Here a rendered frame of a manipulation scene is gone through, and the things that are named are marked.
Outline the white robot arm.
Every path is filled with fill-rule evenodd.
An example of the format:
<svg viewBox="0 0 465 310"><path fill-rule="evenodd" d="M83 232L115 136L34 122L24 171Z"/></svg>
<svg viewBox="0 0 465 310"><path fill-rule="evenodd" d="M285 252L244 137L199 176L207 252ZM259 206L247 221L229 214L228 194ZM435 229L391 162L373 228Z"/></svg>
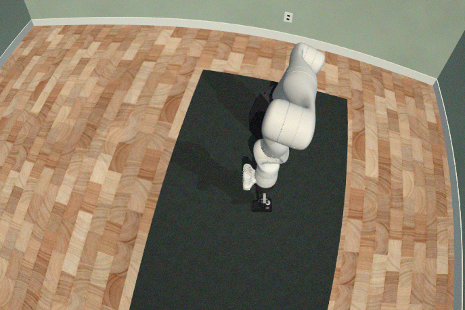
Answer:
<svg viewBox="0 0 465 310"><path fill-rule="evenodd" d="M263 119L263 139L257 140L253 147L257 168L254 170L250 164L243 166L244 190L254 183L263 188L273 186L280 164L289 157L289 147L304 150L310 144L315 130L316 75L324 62L325 55L306 43L293 47L289 66Z"/></svg>

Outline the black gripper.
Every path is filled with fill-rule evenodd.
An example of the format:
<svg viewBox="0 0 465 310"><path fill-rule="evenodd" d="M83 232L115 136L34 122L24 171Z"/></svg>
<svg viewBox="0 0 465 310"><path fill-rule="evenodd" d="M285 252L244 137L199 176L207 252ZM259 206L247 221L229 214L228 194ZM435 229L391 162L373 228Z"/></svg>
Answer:
<svg viewBox="0 0 465 310"><path fill-rule="evenodd" d="M268 199L267 199L268 193L269 193L270 190L272 190L274 188L275 184L273 186L271 186L271 187L268 187L268 188L260 187L256 183L254 185L259 191L259 199L260 199L259 203L260 204L268 204Z"/></svg>

